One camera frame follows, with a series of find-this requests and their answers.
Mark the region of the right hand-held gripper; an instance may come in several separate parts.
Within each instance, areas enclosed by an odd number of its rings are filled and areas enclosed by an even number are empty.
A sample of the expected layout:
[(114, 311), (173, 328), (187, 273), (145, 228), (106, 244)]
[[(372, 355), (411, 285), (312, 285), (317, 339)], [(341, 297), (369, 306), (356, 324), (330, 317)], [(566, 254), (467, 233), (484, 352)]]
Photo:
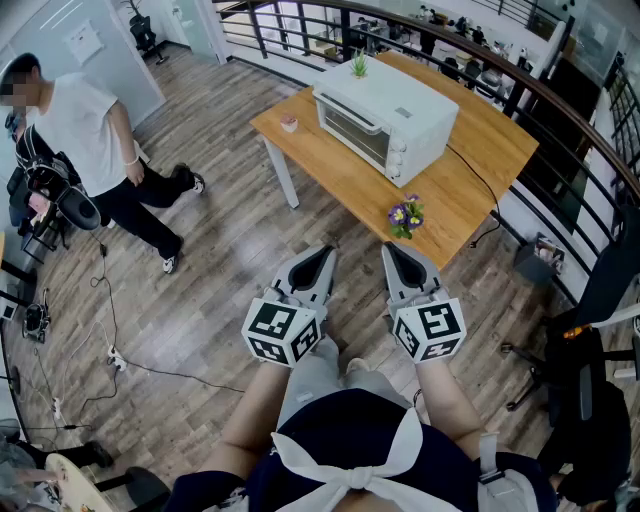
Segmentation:
[(416, 249), (396, 242), (383, 244), (382, 261), (390, 298), (396, 301), (389, 313), (391, 334), (398, 344), (414, 364), (453, 356), (467, 335), (459, 299), (450, 298), (443, 288), (418, 295), (440, 286), (437, 266)]

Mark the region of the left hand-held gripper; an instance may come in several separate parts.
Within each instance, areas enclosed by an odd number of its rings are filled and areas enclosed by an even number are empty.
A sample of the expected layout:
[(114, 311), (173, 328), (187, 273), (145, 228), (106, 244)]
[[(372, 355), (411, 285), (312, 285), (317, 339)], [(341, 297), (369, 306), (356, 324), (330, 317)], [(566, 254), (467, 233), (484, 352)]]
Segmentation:
[(294, 368), (316, 348), (324, 336), (336, 263), (330, 245), (310, 247), (284, 262), (273, 288), (253, 299), (241, 329), (254, 357)]

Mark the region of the white glass oven door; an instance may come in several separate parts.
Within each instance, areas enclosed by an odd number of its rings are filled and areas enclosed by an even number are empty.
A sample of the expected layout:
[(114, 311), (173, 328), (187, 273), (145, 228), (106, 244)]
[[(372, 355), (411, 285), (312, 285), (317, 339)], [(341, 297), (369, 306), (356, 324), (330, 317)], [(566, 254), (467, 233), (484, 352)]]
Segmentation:
[(324, 92), (313, 90), (320, 126), (375, 169), (386, 171), (388, 129), (354, 112)]

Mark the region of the white oven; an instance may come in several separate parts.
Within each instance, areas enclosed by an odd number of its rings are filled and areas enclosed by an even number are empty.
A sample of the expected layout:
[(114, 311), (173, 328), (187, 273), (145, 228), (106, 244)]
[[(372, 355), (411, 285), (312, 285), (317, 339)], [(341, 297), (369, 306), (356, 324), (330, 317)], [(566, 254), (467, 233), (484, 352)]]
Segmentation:
[(319, 75), (312, 92), (324, 92), (388, 129), (386, 171), (376, 170), (400, 188), (443, 155), (459, 106), (388, 64), (367, 61), (366, 77), (357, 79), (350, 64), (340, 64)]

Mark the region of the person's right forearm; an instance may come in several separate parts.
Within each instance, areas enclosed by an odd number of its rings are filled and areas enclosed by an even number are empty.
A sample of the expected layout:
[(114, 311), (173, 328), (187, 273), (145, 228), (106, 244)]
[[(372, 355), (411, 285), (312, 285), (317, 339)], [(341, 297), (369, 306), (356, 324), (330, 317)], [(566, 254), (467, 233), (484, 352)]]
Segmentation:
[(479, 443), (486, 432), (471, 400), (444, 359), (415, 366), (431, 426), (445, 434), (471, 460), (480, 456)]

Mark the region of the person's left forearm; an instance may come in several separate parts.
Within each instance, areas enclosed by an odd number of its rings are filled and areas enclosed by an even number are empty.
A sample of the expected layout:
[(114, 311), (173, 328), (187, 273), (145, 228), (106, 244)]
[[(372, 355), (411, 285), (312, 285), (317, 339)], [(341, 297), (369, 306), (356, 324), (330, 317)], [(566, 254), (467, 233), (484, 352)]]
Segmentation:
[(262, 363), (222, 429), (202, 471), (222, 471), (246, 480), (271, 446), (291, 369)]

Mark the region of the purple flower potted plant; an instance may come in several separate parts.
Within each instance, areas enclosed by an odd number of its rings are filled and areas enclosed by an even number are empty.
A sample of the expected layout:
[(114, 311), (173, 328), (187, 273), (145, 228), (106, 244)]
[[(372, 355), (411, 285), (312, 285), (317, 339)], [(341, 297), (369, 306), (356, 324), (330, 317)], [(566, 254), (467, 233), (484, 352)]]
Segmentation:
[(424, 223), (424, 205), (416, 194), (409, 194), (405, 199), (392, 206), (387, 217), (391, 233), (396, 238), (411, 240), (416, 229)]

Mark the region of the wooden table with white legs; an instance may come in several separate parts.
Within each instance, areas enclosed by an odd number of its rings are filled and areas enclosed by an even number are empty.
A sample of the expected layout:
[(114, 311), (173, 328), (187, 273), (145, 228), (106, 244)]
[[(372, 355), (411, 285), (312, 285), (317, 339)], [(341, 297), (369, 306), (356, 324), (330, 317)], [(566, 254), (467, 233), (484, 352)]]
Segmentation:
[[(310, 89), (304, 89), (252, 119), (263, 136), (291, 207), (299, 204), (286, 158), (356, 216), (381, 240), (391, 237), (388, 210), (406, 194), (417, 194), (425, 223), (409, 245), (445, 267), (514, 183), (538, 143), (514, 121), (443, 74), (397, 52), (380, 61), (424, 82), (455, 101), (460, 111), (444, 155), (397, 188), (344, 144), (321, 129)], [(294, 133), (280, 125), (298, 119)]]

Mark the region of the grey shorts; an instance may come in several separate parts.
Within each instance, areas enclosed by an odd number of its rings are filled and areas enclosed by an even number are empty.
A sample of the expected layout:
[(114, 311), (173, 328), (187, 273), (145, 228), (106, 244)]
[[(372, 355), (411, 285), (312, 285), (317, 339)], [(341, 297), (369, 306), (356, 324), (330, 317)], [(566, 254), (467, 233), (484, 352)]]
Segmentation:
[(326, 336), (295, 366), (286, 388), (278, 428), (305, 406), (328, 395), (355, 389), (370, 392), (405, 409), (410, 407), (410, 402), (377, 370), (340, 376), (338, 357), (338, 346)]

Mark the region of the dark bin with magazines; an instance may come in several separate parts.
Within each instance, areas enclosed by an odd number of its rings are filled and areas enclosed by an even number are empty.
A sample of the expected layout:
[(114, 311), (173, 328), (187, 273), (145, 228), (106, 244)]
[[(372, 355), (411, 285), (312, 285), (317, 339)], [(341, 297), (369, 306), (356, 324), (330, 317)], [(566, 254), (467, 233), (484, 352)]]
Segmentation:
[(550, 282), (564, 267), (565, 251), (549, 237), (538, 232), (516, 254), (514, 269), (535, 285)]

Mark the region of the navy top with white bow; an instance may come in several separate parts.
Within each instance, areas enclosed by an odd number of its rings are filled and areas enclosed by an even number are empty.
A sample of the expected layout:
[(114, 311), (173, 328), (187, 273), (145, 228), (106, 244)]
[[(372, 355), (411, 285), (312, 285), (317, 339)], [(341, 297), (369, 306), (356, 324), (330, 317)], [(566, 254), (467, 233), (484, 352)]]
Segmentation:
[(391, 512), (556, 512), (532, 458), (480, 438), (471, 460), (445, 434), (364, 390), (305, 406), (272, 435), (246, 480), (222, 471), (179, 477), (163, 512), (334, 512), (357, 492)]

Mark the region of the black office chair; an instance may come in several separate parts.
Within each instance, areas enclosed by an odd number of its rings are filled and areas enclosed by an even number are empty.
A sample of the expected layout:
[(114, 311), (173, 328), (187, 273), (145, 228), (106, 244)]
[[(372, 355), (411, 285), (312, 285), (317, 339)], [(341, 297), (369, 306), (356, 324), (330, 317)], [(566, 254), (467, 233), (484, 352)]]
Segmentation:
[(617, 239), (610, 242), (596, 263), (578, 304), (553, 318), (545, 317), (541, 326), (546, 335), (545, 357), (509, 343), (503, 353), (514, 353), (529, 363), (532, 384), (520, 398), (506, 405), (519, 409), (537, 390), (548, 390), (547, 410), (555, 424), (561, 409), (568, 407), (581, 420), (593, 415), (595, 396), (606, 380), (608, 361), (634, 364), (640, 381), (640, 336), (627, 350), (604, 351), (599, 329), (640, 317), (640, 303), (619, 309), (630, 283), (640, 276), (640, 208), (624, 206)]
[(129, 21), (129, 30), (134, 37), (136, 49), (143, 55), (155, 54), (156, 64), (163, 64), (167, 58), (163, 57), (156, 44), (156, 34), (151, 29), (149, 16), (136, 15)]

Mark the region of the black padded equipment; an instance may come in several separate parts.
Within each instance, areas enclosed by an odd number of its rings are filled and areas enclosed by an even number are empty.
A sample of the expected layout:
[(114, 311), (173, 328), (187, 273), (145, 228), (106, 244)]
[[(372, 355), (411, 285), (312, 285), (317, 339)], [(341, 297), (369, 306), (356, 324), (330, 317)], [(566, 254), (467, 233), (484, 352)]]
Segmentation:
[(37, 156), (26, 167), (17, 167), (8, 183), (11, 222), (21, 237), (21, 250), (34, 257), (29, 244), (36, 241), (49, 251), (54, 242), (44, 240), (50, 230), (60, 239), (73, 225), (93, 231), (101, 225), (101, 214), (88, 197), (75, 171), (59, 157)]

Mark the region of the black railing with wooden handrail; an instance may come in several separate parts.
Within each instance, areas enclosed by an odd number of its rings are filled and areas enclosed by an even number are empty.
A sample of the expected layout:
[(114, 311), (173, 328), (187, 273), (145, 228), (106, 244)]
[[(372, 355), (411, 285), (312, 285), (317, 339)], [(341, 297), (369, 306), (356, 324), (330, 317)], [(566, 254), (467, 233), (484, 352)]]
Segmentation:
[(239, 58), (255, 57), (326, 73), (374, 58), (404, 61), (426, 74), (468, 115), (483, 104), (534, 139), (533, 154), (497, 209), (520, 240), (544, 234), (563, 250), (558, 285), (581, 298), (605, 247), (621, 238), (622, 210), (640, 206), (640, 178), (573, 102), (583, 82), (553, 91), (489, 48), (443, 27), (352, 0), (211, 0), (226, 42)]

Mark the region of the black floor device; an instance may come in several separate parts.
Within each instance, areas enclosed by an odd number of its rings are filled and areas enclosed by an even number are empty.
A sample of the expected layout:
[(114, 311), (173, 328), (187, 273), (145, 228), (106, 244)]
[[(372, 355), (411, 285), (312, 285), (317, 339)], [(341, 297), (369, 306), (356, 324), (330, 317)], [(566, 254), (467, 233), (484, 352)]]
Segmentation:
[(24, 314), (22, 323), (22, 337), (34, 342), (44, 344), (46, 331), (51, 323), (48, 305), (49, 289), (45, 288), (42, 294), (42, 301), (31, 304)]

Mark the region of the small light wooden table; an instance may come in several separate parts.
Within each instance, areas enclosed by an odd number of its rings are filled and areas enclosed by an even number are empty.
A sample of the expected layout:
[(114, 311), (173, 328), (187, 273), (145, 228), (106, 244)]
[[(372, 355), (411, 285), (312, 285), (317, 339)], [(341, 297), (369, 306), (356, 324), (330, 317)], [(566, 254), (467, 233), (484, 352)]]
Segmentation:
[(46, 470), (56, 475), (61, 512), (119, 512), (68, 458), (59, 454), (49, 455)]

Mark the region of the black pedestal fan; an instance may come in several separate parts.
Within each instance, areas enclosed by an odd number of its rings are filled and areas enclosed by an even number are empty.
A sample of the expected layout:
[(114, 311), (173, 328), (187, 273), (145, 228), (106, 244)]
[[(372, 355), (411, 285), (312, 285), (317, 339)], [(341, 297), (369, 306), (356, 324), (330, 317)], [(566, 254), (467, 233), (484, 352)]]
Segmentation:
[(0, 376), (0, 379), (7, 382), (9, 389), (16, 395), (21, 395), (21, 377), (20, 372), (16, 366), (11, 366), (7, 370), (5, 376)]

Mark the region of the white wall notice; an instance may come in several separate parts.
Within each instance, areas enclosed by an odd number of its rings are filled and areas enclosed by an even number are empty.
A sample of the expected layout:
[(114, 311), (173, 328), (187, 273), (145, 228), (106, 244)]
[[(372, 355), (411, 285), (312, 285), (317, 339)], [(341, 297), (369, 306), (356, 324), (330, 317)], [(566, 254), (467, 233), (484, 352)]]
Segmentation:
[(67, 49), (80, 66), (105, 48), (99, 33), (89, 19), (76, 26), (64, 38)]

